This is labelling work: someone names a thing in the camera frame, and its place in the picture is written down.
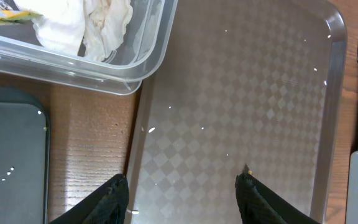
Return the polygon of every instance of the wooden surface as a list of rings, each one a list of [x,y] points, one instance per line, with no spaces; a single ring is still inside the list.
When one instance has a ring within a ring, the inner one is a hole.
[[[348,31],[347,59],[326,221],[344,223],[349,155],[358,113],[358,0],[331,0]],[[0,74],[0,86],[36,96],[50,110],[52,144],[48,215],[53,220],[122,172],[137,95],[114,96]]]

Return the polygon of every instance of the translucent container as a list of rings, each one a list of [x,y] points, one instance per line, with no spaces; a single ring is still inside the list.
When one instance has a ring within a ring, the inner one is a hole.
[[[0,72],[118,95],[133,93],[162,62],[177,0],[132,0],[131,5],[124,43],[103,62],[81,57],[84,46],[78,55],[43,48],[31,22],[0,26]]]

